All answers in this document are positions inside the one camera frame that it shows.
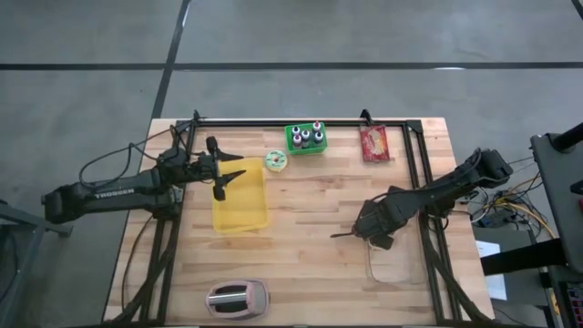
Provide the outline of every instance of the wooden tabletop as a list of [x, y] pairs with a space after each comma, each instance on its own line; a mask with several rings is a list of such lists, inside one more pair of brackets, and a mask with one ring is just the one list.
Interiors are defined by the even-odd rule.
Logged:
[[[438, 178], [456, 165], [445, 120], [421, 120]], [[149, 135], [174, 123], [156, 119]], [[370, 250], [373, 276], [381, 283], [367, 272], [368, 246], [362, 240], [330, 238], [350, 230], [365, 199], [386, 192], [391, 185], [411, 188], [402, 130], [386, 128], [391, 160], [377, 164], [363, 162], [358, 128], [327, 128], [326, 132], [328, 148], [322, 154], [289, 157], [281, 173], [264, 170], [271, 223], [261, 230], [215, 232], [211, 186], [188, 185], [167, 324], [233, 324], [211, 317], [204, 298], [212, 285], [241, 278], [264, 280], [271, 304], [267, 315], [236, 324], [435, 323], [416, 218], [395, 234], [391, 250]], [[282, 128], [197, 128], [194, 150], [205, 149], [207, 136], [215, 136], [223, 151], [245, 157], [263, 159], [270, 150], [285, 149]], [[413, 144], [423, 181], [416, 140]], [[149, 141], [146, 152], [156, 155], [170, 145], [171, 135], [165, 133]], [[154, 164], [144, 159], [141, 168]], [[129, 251], [148, 217], [143, 210], [129, 214], [104, 319], [121, 311], [121, 280]], [[154, 226], [152, 221], [137, 247], [128, 273], [126, 302], [146, 277]], [[467, 216], [452, 215], [445, 235], [455, 277], [480, 310], [494, 317]], [[447, 308], [442, 283], [440, 290]], [[156, 293], [154, 298], [153, 309], [157, 309]]]

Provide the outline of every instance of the yellow container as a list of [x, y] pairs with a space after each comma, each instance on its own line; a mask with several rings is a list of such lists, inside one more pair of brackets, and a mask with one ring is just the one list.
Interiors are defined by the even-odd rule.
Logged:
[[212, 199], [212, 227], [233, 233], [264, 228], [269, 224], [262, 159], [219, 162], [221, 174], [246, 169], [225, 188], [226, 199]]

